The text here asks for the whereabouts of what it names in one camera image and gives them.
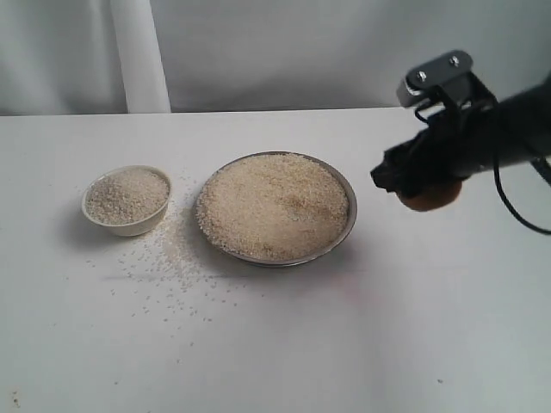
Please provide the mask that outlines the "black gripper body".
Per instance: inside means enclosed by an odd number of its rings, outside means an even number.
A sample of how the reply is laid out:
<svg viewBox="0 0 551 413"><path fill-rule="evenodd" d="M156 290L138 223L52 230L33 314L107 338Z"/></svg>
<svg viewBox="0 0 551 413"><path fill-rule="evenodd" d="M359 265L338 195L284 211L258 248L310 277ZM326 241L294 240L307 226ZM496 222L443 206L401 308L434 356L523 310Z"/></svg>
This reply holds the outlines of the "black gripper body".
<svg viewBox="0 0 551 413"><path fill-rule="evenodd" d="M473 116L449 150L448 172L469 177L550 155L550 82Z"/></svg>

